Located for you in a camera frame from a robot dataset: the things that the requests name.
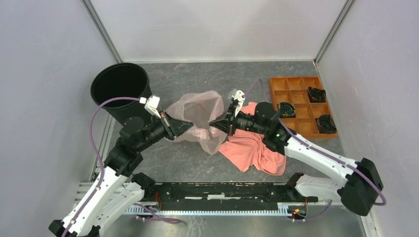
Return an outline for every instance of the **plastic bag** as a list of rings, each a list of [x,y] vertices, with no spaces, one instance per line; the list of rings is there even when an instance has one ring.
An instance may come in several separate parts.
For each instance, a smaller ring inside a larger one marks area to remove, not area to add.
[[[200,94],[185,94],[176,103],[170,105],[166,112],[175,119],[194,123],[192,128],[174,142],[199,142],[204,151],[213,155],[218,152],[227,137],[227,134],[209,125],[210,121],[224,112],[223,100],[213,90]]]

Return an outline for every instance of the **trash can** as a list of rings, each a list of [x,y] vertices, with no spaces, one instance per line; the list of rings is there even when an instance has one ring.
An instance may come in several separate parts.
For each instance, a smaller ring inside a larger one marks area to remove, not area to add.
[[[95,77],[90,94],[97,105],[121,96],[148,98],[151,96],[150,80],[141,66],[118,63],[104,69]],[[130,117],[141,117],[144,124],[151,122],[151,114],[138,101],[118,100],[103,108],[121,124]]]

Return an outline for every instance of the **white toothed strip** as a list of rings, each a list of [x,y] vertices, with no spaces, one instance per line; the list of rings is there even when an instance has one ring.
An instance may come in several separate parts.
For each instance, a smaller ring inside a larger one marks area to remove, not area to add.
[[[158,211],[157,215],[200,215],[200,216],[291,216],[287,213],[288,206],[279,205],[278,210],[248,210],[248,211]],[[125,215],[151,215],[142,207],[131,206]]]

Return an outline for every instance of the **wooden organizer box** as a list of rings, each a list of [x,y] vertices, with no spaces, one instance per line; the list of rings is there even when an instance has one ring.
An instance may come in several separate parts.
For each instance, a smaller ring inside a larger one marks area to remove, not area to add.
[[[309,86],[323,89],[318,77],[271,78],[269,88],[275,110],[278,111],[278,105],[281,102],[293,104],[296,110],[296,118],[282,118],[282,121],[287,127],[295,130],[307,139],[331,139],[337,137],[337,133],[319,133],[316,119],[320,115],[332,114],[327,99],[325,103],[310,103],[307,95]]]

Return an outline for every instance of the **pink cloth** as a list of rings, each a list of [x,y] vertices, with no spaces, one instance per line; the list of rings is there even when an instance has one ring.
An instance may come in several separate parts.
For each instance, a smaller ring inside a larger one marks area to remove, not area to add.
[[[255,102],[242,107],[245,114],[254,114]],[[286,157],[269,150],[262,143],[263,135],[236,130],[227,142],[221,145],[220,152],[225,155],[239,170],[245,172],[249,166],[262,170],[270,175],[282,175],[285,170]]]

